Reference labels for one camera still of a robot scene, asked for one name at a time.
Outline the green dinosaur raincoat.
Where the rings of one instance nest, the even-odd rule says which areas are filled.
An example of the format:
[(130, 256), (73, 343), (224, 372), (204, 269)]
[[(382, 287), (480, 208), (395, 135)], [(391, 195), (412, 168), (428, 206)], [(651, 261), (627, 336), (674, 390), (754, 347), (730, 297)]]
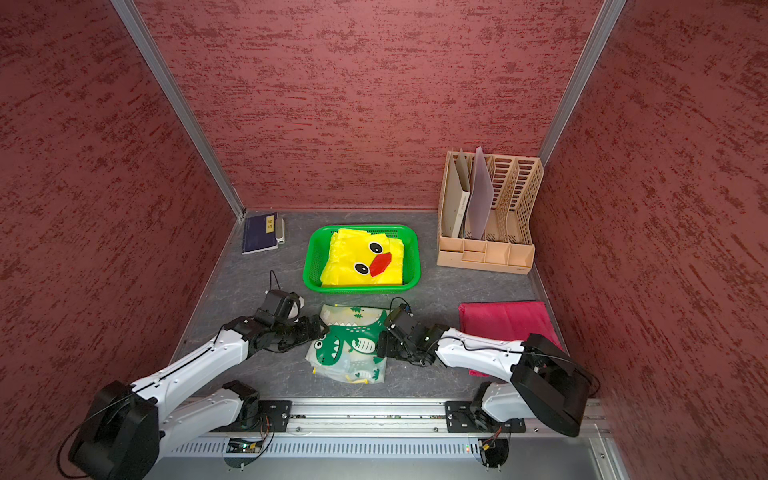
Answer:
[(322, 306), (329, 331), (310, 343), (305, 360), (317, 376), (347, 384), (383, 383), (387, 360), (376, 356), (380, 332), (390, 311), (362, 306)]

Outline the yellow duck raincoat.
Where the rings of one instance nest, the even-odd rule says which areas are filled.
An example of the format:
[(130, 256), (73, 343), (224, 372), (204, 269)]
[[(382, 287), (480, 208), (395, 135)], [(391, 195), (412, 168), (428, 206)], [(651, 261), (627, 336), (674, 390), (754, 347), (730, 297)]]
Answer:
[(324, 287), (398, 286), (403, 283), (404, 258), (400, 239), (342, 228), (331, 236), (320, 283)]

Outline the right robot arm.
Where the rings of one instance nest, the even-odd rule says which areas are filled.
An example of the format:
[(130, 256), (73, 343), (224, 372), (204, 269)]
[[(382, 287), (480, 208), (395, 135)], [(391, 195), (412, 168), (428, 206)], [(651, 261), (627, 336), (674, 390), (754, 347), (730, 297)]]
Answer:
[(512, 421), (535, 418), (550, 430), (576, 437), (595, 377), (547, 337), (493, 340), (444, 325), (417, 324), (405, 332), (385, 321), (376, 354), (420, 367), (435, 362), (495, 378), (483, 383), (467, 407), (468, 420), (479, 431), (494, 432)]

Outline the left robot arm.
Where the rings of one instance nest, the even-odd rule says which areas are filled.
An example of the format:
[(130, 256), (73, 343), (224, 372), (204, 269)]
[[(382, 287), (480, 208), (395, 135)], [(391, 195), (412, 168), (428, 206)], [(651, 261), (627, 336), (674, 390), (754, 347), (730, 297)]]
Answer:
[(258, 392), (237, 380), (194, 401), (192, 395), (261, 350), (289, 351), (321, 339), (317, 315), (265, 323), (256, 316), (222, 325), (204, 345), (131, 384), (114, 381), (94, 397), (85, 420), (62, 443), (56, 463), (69, 461), (79, 478), (142, 479), (175, 448), (220, 427), (267, 433)]

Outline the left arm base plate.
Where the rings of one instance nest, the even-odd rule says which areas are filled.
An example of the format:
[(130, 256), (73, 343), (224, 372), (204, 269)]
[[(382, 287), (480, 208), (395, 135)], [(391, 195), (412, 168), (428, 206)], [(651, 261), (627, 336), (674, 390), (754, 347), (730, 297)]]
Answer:
[(289, 400), (259, 400), (245, 407), (236, 420), (214, 432), (284, 433), (287, 431), (293, 402)]

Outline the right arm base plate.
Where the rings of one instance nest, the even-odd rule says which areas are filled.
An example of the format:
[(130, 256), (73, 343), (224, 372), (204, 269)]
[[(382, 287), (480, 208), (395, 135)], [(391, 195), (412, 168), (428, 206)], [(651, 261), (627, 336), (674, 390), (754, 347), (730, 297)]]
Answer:
[(445, 418), (449, 433), (488, 433), (500, 431), (503, 434), (526, 432), (523, 419), (512, 418), (504, 422), (494, 420), (470, 401), (446, 401)]

